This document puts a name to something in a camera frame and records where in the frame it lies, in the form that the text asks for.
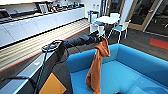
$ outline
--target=black cable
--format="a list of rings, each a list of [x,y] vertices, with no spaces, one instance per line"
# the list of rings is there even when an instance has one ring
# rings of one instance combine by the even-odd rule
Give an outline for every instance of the black cable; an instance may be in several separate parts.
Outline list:
[[[55,64],[53,65],[52,69],[53,69],[57,64],[60,64],[60,63],[63,63],[63,62],[65,62],[65,61],[67,61],[67,59],[68,59],[68,57],[69,57],[69,52],[68,52],[67,47],[66,47],[65,45],[63,45],[63,47],[64,47],[64,48],[66,49],[66,51],[67,51],[67,58],[66,58],[64,61],[60,61],[60,62],[55,63]]]
[[[38,85],[39,85],[40,78],[41,78],[41,75],[42,75],[42,72],[43,72],[43,69],[44,69],[44,63],[45,63],[45,61],[46,61],[46,57],[47,57],[47,53],[48,53],[48,50],[49,50],[49,48],[50,48],[50,45],[51,45],[51,44],[49,44],[49,46],[47,47],[47,51],[45,52],[43,64],[42,64],[42,66],[41,66],[40,73],[39,73],[39,75],[38,75],[38,77],[37,77],[37,83],[36,83],[37,87],[36,87],[35,90],[34,90],[34,94],[39,94]]]
[[[79,48],[78,47],[76,47],[75,45],[73,45],[72,43],[70,43],[70,42],[68,42],[68,41],[66,41],[68,44],[70,44],[70,45],[72,45],[72,47],[75,47],[76,49],[78,49],[78,51],[81,53],[81,51],[79,50]]]

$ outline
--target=sofa armrest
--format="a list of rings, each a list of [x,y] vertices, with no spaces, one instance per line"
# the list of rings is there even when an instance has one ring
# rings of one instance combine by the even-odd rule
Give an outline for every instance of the sofa armrest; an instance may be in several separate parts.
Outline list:
[[[95,52],[96,49],[93,49],[82,53],[70,55],[66,61],[69,68],[69,72],[73,73],[90,68]]]

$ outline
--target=kitchen counter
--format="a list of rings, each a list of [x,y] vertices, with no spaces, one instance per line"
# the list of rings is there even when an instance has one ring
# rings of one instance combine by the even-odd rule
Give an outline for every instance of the kitchen counter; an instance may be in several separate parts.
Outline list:
[[[57,10],[57,12],[48,12],[48,13],[44,13],[44,14],[38,13],[38,14],[32,14],[32,15],[26,15],[26,16],[16,17],[16,18],[12,18],[11,20],[0,21],[0,24],[8,23],[8,22],[13,22],[13,21],[18,21],[18,20],[23,20],[23,19],[28,19],[28,18],[33,18],[33,17],[38,17],[38,16],[43,16],[43,15],[48,15],[48,14],[53,14],[53,13],[58,13],[58,12],[63,12],[63,11],[77,9],[77,8],[81,8],[81,7],[82,6],[73,7],[73,8],[60,8],[60,9]]]

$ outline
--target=glass door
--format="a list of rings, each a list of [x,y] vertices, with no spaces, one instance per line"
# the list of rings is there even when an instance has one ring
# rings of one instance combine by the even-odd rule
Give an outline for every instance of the glass door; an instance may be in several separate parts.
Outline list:
[[[127,20],[129,28],[143,31],[160,0],[134,0]]]
[[[168,36],[168,0],[162,1],[145,31]]]

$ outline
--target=white wall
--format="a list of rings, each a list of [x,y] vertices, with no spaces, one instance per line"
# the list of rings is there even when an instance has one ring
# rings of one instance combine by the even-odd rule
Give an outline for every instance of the white wall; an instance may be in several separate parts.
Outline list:
[[[88,18],[88,11],[95,10],[100,13],[101,0],[80,0],[80,3],[85,5],[85,17]]]
[[[120,23],[119,23],[120,25],[122,25],[126,21],[133,1],[134,0],[125,0],[124,7],[121,13],[121,18],[120,18]]]
[[[17,10],[19,13],[33,11],[36,8],[34,3],[26,4],[13,4],[13,5],[1,5],[0,8],[6,8],[9,14],[15,14],[14,10]]]

